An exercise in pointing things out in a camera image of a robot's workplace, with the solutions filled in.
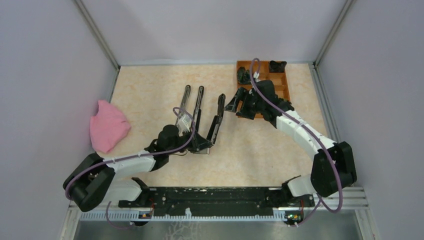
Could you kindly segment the grey silver stapler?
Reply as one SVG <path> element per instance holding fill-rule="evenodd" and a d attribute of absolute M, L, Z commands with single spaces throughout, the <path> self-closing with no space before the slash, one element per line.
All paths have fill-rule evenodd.
<path fill-rule="evenodd" d="M 188 100 L 189 100 L 189 97 L 190 97 L 190 93 L 191 93 L 191 86 L 188 84 L 184 88 L 184 93 L 183 93 L 181 103 L 180 103 L 180 108 L 183 109 L 183 110 L 186 110 L 186 108 L 187 108 L 187 103 L 188 103 Z M 176 122 L 175 122 L 176 126 L 178 126 L 179 119 L 183 114 L 184 113 L 181 112 L 181 110 L 178 111 L 177 119 L 176 119 Z"/>

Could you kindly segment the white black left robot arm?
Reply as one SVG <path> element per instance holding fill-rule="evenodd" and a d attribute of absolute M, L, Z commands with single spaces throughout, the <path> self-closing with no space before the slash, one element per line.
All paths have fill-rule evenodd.
<path fill-rule="evenodd" d="M 180 131 L 176 125 L 168 124 L 148 147 L 138 153 L 117 158 L 103 158 L 91 153 L 64 181 L 65 196 L 82 212 L 116 201 L 144 207 L 150 200 L 149 189 L 143 181 L 129 177 L 162 168 L 172 154 L 198 153 L 211 148 L 218 131 L 217 125 L 211 126 L 207 137 L 202 137 L 197 128 Z"/>

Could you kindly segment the black stapler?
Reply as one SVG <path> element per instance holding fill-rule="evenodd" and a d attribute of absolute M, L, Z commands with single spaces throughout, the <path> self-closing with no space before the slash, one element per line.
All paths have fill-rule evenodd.
<path fill-rule="evenodd" d="M 200 126 L 200 119 L 201 119 L 201 105 L 202 105 L 202 100 L 203 100 L 203 96 L 204 96 L 204 86 L 200 86 L 198 88 L 198 92 L 197 92 L 197 97 L 196 97 L 196 103 L 195 103 L 195 108 L 194 108 L 194 113 L 193 113 L 193 119 L 195 120 L 195 131 L 198 132 L 199 131 L 199 126 Z"/>
<path fill-rule="evenodd" d="M 220 94 L 217 101 L 217 115 L 214 116 L 206 137 L 210 142 L 210 146 L 213 146 L 217 140 L 218 132 L 224 117 L 225 100 L 226 95 L 224 93 Z"/>

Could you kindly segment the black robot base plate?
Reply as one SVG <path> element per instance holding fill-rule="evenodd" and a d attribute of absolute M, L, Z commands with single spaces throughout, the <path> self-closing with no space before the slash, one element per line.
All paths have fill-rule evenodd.
<path fill-rule="evenodd" d="M 283 221 L 304 220 L 304 209 L 316 206 L 314 196 L 293 197 L 286 187 L 148 187 L 134 200 L 120 200 L 119 208 L 147 208 L 140 219 L 160 221 Z"/>

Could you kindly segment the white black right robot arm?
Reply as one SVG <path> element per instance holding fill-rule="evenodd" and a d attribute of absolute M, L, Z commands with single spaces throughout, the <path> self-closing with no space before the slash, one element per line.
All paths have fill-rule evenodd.
<path fill-rule="evenodd" d="M 295 206 L 303 195 L 328 197 L 357 181 L 352 147 L 324 136 L 306 123 L 290 101 L 278 97 L 271 80 L 258 81 L 250 90 L 239 87 L 224 110 L 251 120 L 262 115 L 312 159 L 310 174 L 283 183 L 281 199 L 287 206 Z"/>

